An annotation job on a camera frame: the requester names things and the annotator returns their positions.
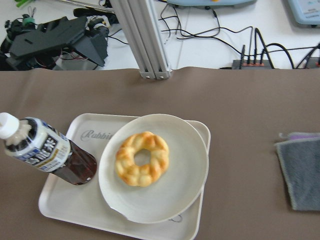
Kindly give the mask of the tea bottle white cap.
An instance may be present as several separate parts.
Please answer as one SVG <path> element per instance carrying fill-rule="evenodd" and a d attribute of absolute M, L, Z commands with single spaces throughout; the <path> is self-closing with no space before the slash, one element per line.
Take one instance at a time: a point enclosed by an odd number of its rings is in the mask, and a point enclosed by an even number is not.
<path fill-rule="evenodd" d="M 86 184 L 96 174 L 97 161 L 90 153 L 39 118 L 2 112 L 0 138 L 8 156 L 72 185 Z"/>

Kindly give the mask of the cream serving tray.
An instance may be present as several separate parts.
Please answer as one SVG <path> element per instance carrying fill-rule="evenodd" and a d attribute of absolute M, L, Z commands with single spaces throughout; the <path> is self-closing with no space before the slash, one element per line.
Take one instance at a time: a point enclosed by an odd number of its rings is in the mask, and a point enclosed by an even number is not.
<path fill-rule="evenodd" d="M 135 119 L 135 116 L 84 113 L 71 122 L 66 136 L 100 161 L 112 136 Z M 110 208 L 103 196 L 106 190 L 98 176 L 76 186 L 50 174 L 38 207 L 48 218 L 142 240 L 192 240 L 198 233 L 203 188 L 187 207 L 172 211 L 164 221 L 153 223 L 130 221 Z"/>

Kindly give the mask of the glazed donut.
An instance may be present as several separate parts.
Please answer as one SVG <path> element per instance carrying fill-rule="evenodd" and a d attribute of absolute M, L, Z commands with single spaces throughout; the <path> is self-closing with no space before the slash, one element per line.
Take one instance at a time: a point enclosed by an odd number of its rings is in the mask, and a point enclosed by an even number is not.
<path fill-rule="evenodd" d="M 129 186 L 147 187 L 168 169 L 169 147 L 160 136 L 145 131 L 128 137 L 115 156 L 117 175 Z"/>

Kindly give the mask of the white round plate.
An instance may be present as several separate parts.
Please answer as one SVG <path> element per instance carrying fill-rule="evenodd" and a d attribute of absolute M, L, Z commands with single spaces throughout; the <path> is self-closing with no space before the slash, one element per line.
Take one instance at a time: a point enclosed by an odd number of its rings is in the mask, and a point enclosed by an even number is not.
<path fill-rule="evenodd" d="M 129 136 L 150 131 L 169 148 L 169 167 L 147 187 L 129 186 L 116 174 L 116 152 Z M 171 219 L 197 199 L 207 180 L 209 156 L 198 131 L 168 114 L 138 117 L 121 127 L 107 143 L 98 169 L 98 182 L 109 207 L 129 221 L 153 224 Z"/>

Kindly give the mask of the grey usb hub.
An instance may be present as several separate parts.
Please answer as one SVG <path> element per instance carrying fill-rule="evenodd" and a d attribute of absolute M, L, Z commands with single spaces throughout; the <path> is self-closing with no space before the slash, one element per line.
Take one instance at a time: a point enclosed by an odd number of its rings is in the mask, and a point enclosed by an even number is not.
<path fill-rule="evenodd" d="M 268 60 L 257 60 L 254 62 L 251 60 L 249 63 L 247 60 L 237 59 L 232 62 L 232 70 L 253 70 L 253 69 L 272 69 Z"/>

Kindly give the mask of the blue teach pendant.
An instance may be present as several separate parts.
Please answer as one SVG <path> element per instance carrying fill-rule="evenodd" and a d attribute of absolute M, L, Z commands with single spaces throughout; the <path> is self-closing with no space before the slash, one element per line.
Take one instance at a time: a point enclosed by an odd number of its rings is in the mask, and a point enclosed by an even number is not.
<path fill-rule="evenodd" d="M 209 10 L 221 7 L 242 8 L 255 4 L 257 0 L 167 0 L 166 2 L 177 8 L 194 7 Z"/>
<path fill-rule="evenodd" d="M 288 0 L 297 24 L 317 28 L 320 26 L 320 0 Z"/>

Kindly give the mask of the grey folded cloth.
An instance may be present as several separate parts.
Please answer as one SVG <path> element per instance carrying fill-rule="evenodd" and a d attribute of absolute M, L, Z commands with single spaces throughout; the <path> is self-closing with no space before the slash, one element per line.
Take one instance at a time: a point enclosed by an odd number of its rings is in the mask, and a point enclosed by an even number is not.
<path fill-rule="evenodd" d="M 320 134 L 280 133 L 275 144 L 291 207 L 295 211 L 320 210 Z"/>

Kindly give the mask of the aluminium frame post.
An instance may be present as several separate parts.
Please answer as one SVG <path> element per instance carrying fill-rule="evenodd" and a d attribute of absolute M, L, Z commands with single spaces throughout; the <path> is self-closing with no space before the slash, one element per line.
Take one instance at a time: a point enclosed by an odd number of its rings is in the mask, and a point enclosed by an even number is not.
<path fill-rule="evenodd" d="M 145 79 L 172 75 L 152 0 L 112 0 L 112 8 Z"/>

